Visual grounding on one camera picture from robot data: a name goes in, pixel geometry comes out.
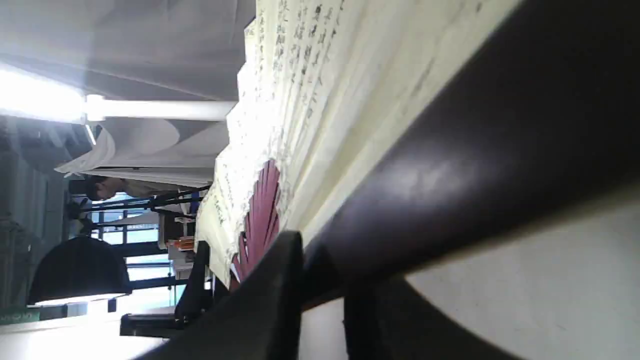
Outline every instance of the red fan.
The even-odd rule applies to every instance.
[[[238,238],[239,252],[234,257],[238,279],[241,282],[260,262],[264,253],[280,230],[276,211],[278,201],[278,178],[280,172],[275,160],[269,160],[260,171],[249,200],[249,212],[244,218],[244,233]],[[238,285],[232,276],[231,289]]]

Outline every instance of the dark hair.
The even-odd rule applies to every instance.
[[[84,194],[91,199],[92,201],[102,200],[98,196],[98,186],[97,184],[105,181],[107,179],[106,176],[90,176],[84,180]]]

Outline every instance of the black lamp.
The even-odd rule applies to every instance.
[[[29,305],[54,306],[131,294],[127,265],[108,243],[80,236],[53,248],[40,262]]]

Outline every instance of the person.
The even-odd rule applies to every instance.
[[[106,176],[90,176],[84,181],[84,185],[85,194],[92,201],[110,199],[118,192],[125,192],[131,197],[151,197],[168,192],[192,190],[191,188],[174,184]]]

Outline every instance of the fluorescent light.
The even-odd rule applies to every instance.
[[[0,113],[81,124],[83,111],[78,89],[0,63]]]
[[[95,137],[93,135],[93,131],[91,131],[91,127],[89,126],[89,124],[85,124],[84,128],[86,129],[86,133],[89,135],[91,143],[95,145]]]
[[[78,297],[67,297],[65,299],[54,299],[54,300],[46,300],[37,302],[36,306],[56,306],[56,305],[65,305],[65,304],[73,304],[76,302],[90,302],[96,300],[106,300],[113,299],[115,297],[121,297],[125,295],[123,293],[119,294],[99,294],[99,295],[89,295],[89,296],[78,296]]]

